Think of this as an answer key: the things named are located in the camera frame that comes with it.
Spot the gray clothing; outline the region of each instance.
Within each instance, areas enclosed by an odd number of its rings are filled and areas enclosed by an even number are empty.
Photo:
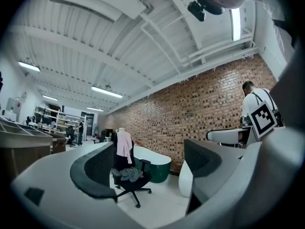
[[[143,172],[136,167],[126,168],[120,171],[122,177],[121,181],[135,182],[138,178],[143,177]]]

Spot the brick wall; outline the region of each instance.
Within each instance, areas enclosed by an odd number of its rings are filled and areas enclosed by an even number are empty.
[[[107,116],[107,128],[125,130],[134,141],[172,158],[172,171],[184,161],[183,140],[205,140],[211,129],[239,126],[246,80],[269,90],[275,78],[259,55],[237,60],[162,89]]]

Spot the freestanding bathtub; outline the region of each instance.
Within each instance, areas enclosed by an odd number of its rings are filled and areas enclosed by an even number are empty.
[[[151,182],[160,183],[167,179],[172,161],[170,157],[140,146],[133,147],[133,156],[135,165],[138,169],[141,169],[142,167],[142,163],[139,161],[140,159],[146,159],[151,162],[149,165],[145,166],[144,170],[152,175]]]

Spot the chair base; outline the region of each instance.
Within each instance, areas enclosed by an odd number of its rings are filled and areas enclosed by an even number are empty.
[[[140,208],[141,207],[141,204],[140,204],[140,202],[139,202],[139,200],[138,200],[138,197],[136,196],[136,194],[135,194],[135,191],[148,191],[148,193],[149,194],[151,194],[152,193],[152,190],[150,189],[150,188],[138,188],[138,189],[136,189],[136,190],[134,190],[134,191],[123,191],[122,193],[120,193],[118,196],[117,196],[117,198],[118,197],[120,197],[120,196],[123,196],[123,195],[125,195],[125,194],[127,194],[127,193],[129,193],[129,192],[131,192],[132,193],[132,195],[133,195],[133,197],[134,197],[134,199],[135,199],[135,201],[137,202],[137,204],[136,204],[136,207],[137,208]]]

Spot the white ceiling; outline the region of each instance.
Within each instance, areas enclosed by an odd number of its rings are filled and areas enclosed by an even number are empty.
[[[113,22],[74,4],[26,0],[8,28],[6,45],[16,62],[40,67],[40,73],[30,75],[41,94],[58,98],[62,105],[110,113],[257,52],[254,2],[241,8],[242,38],[233,42],[229,11],[219,16],[206,13],[205,21],[199,22],[187,10],[191,1],[77,0],[96,11],[106,4],[110,9],[104,14],[112,12],[108,17],[117,18]],[[107,84],[123,98],[91,90],[92,85]]]

